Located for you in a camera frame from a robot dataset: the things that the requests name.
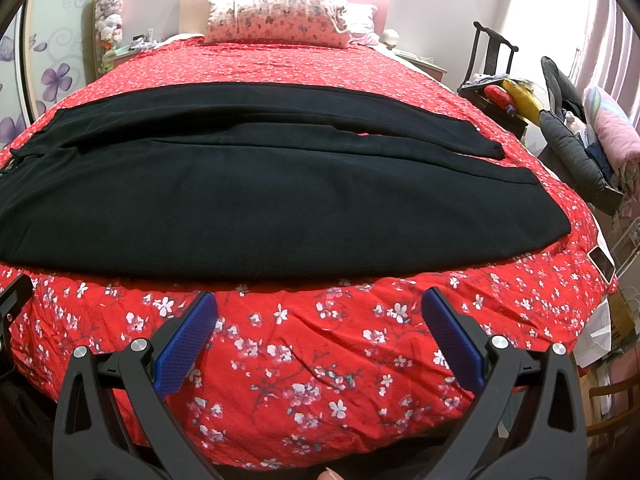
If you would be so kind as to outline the black pants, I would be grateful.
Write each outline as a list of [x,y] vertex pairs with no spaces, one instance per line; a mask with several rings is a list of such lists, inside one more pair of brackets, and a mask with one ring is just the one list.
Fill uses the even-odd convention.
[[1,259],[146,280],[461,269],[570,220],[469,122],[299,84],[179,84],[58,110],[1,170]]

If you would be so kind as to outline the smartphone with beige case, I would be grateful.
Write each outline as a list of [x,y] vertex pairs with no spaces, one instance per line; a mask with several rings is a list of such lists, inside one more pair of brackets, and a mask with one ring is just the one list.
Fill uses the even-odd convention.
[[603,281],[606,284],[611,284],[615,276],[615,264],[610,256],[600,246],[591,249],[587,256],[598,270]]

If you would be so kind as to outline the red floral bedspread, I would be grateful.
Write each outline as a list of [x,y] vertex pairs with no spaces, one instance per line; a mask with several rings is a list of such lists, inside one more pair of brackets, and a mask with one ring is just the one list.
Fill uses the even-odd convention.
[[488,334],[529,350],[554,342],[573,347],[610,291],[588,259],[604,239],[586,203],[470,104],[375,50],[179,40],[117,67],[61,106],[214,81],[349,88],[466,120],[501,143],[506,166],[536,174],[572,229],[539,252],[479,268],[302,287],[217,286],[213,335],[168,400],[213,462],[263,471],[311,466],[407,441],[460,417],[471,397],[419,318],[429,287]]

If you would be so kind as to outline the wardrobe with purple flowers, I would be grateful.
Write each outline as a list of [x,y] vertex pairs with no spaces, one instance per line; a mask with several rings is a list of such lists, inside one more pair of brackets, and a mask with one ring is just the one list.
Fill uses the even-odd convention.
[[1,144],[96,78],[96,0],[25,0],[1,35]]

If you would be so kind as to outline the left bedside table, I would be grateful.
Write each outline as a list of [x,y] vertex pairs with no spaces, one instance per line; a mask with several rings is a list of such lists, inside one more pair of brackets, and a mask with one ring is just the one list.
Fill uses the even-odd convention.
[[138,35],[131,39],[130,44],[125,47],[119,47],[114,51],[110,51],[110,56],[104,56],[104,61],[112,67],[126,63],[141,52],[153,50],[160,46],[160,42],[153,39],[150,35]]

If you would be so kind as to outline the bedside table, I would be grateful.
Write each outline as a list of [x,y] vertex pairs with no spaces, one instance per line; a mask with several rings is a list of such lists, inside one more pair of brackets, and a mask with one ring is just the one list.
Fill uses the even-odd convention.
[[104,56],[104,61],[112,67],[126,63],[141,52],[153,50],[160,46],[160,42],[153,39],[150,35],[138,35],[131,39],[130,44],[125,47],[119,47],[114,51],[110,51],[110,56]]
[[419,70],[422,70],[422,72],[430,75],[439,82],[442,82],[442,78],[444,78],[447,73],[444,68],[436,65],[430,58],[424,58],[424,56],[399,50],[397,48],[393,49],[392,52],[394,55],[398,56],[398,58],[402,58],[404,61],[410,63]]

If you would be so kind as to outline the stuffed toy stack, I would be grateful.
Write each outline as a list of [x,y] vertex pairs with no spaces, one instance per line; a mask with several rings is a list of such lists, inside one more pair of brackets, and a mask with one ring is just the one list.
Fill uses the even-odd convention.
[[122,43],[122,11],[124,0],[96,0],[94,3],[94,50],[96,72],[105,74],[113,65],[113,58]]

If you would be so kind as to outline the pink blanket pile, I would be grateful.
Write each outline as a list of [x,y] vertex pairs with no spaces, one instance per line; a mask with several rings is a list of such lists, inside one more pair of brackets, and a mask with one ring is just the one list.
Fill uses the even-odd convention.
[[639,133],[618,103],[601,87],[590,84],[582,95],[593,128],[622,190],[639,199]]

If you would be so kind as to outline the yellow and red items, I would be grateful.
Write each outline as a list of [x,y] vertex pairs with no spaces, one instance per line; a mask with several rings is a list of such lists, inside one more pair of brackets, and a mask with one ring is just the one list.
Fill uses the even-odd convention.
[[525,84],[512,79],[503,79],[488,84],[483,89],[484,96],[509,115],[518,115],[538,126],[539,114],[544,109],[534,92]]

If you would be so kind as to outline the black wooden chair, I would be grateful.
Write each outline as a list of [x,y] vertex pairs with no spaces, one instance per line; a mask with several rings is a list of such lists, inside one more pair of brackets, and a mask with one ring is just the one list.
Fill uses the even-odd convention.
[[[478,21],[474,21],[473,26],[475,35],[470,60],[463,81],[457,88],[457,95],[469,101],[501,128],[512,133],[518,140],[522,140],[527,124],[523,118],[516,114],[515,105],[506,104],[501,106],[491,101],[485,92],[485,89],[492,84],[503,90],[502,82],[510,77],[514,54],[518,52],[518,47],[511,44],[509,40],[506,40],[498,32],[485,27]],[[487,36],[484,66],[479,73],[474,73],[480,36],[482,35]],[[499,74],[497,66],[501,47],[506,47],[509,50],[509,56],[506,61],[506,70]]]

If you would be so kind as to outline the right bedside table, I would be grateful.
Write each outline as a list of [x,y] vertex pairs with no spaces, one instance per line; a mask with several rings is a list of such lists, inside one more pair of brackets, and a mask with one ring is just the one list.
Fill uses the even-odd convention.
[[444,68],[436,65],[430,58],[424,58],[424,56],[399,50],[397,48],[393,49],[392,52],[394,55],[398,56],[398,58],[402,58],[404,61],[410,63],[419,70],[422,70],[422,72],[430,75],[439,82],[442,82],[442,78],[444,78],[447,73]]

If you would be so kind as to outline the floral pink pillow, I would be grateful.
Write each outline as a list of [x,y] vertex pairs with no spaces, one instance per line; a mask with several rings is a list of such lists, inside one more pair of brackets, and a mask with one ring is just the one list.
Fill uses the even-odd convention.
[[346,0],[209,0],[208,44],[306,44],[344,48]]

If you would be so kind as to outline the white round lamp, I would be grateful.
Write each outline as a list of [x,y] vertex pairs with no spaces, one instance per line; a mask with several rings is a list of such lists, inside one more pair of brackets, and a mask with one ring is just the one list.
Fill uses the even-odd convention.
[[399,32],[391,28],[384,29],[380,36],[380,43],[384,44],[388,50],[395,49],[399,44]]

